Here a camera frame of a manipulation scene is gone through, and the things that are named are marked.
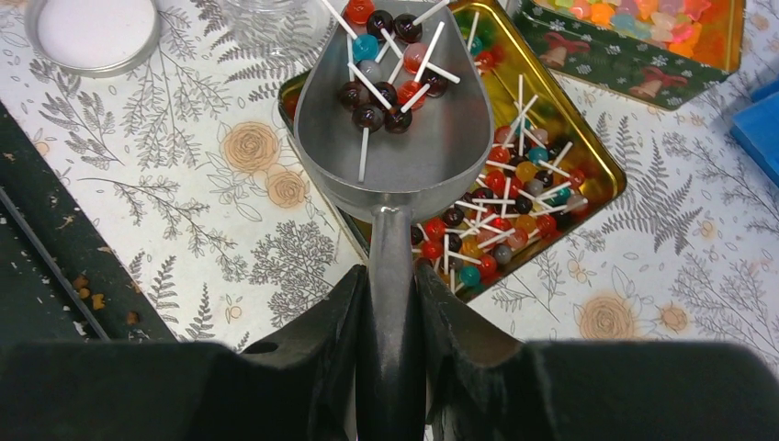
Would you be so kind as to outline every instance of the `jar lid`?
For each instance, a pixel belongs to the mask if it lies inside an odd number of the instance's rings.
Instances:
[[[35,51],[64,71],[105,78],[149,58],[160,18],[153,0],[31,0],[25,31]]]

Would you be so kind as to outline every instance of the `clear plastic container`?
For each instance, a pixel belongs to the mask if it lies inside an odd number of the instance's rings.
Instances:
[[[270,62],[310,64],[334,25],[318,0],[222,0],[221,7],[236,44]]]

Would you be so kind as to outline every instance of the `table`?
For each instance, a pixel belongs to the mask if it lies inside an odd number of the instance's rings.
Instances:
[[[276,111],[312,56],[240,53],[216,1],[160,0],[148,62],[79,79],[35,57],[24,4],[0,1],[0,99],[180,340],[241,349],[359,262]],[[676,112],[559,77],[627,192],[474,310],[524,339],[734,341],[779,372],[779,190],[727,135],[748,90],[779,74],[779,5],[746,17],[739,72]]]

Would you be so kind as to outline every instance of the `golden metal tin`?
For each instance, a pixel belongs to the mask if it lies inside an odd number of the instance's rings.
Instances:
[[[517,111],[514,101],[518,98],[517,78],[519,74],[523,74],[525,76],[525,101],[533,94],[538,95],[537,102],[528,112],[531,122],[536,127],[546,129],[551,140],[558,136],[565,136],[573,141],[573,148],[570,149],[560,166],[566,169],[578,168],[586,174],[587,180],[581,186],[581,193],[589,200],[587,210],[576,215],[574,222],[564,230],[559,231],[559,234],[531,243],[515,252],[514,258],[503,267],[499,277],[492,277],[487,284],[480,284],[474,288],[463,288],[457,292],[457,296],[462,300],[471,300],[587,221],[593,214],[619,196],[625,190],[627,181],[625,172],[619,168],[614,158],[595,136],[592,128],[573,106],[557,81],[531,52],[497,2],[493,0],[458,2],[450,7],[455,14],[463,11],[479,11],[481,25],[495,28],[494,45],[503,48],[504,59],[492,71],[482,76],[492,102],[495,126],[509,125],[516,118]],[[290,130],[298,96],[307,75],[308,73],[304,73],[287,81],[279,92],[279,112]],[[361,251],[367,253],[370,225],[351,219],[340,210],[334,209],[333,211],[343,217],[341,221],[355,235],[356,243],[362,248]]]

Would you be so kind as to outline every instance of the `silver scoop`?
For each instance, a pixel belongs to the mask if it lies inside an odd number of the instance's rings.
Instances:
[[[376,0],[396,17],[420,16],[432,4]],[[335,29],[300,93],[295,138],[311,179],[335,205],[373,224],[368,265],[370,295],[363,305],[356,361],[356,418],[360,439],[406,440],[423,436],[423,329],[415,296],[411,226],[461,197],[487,161],[493,121],[490,101],[454,16],[438,10],[423,23],[429,43],[444,30],[430,62],[460,77],[439,98],[427,97],[403,134],[383,128],[370,134],[366,177],[357,182],[361,129],[336,99],[349,81],[346,33]],[[405,44],[396,39],[401,47]],[[384,78],[398,59],[381,63]],[[403,72],[396,88],[412,79]]]

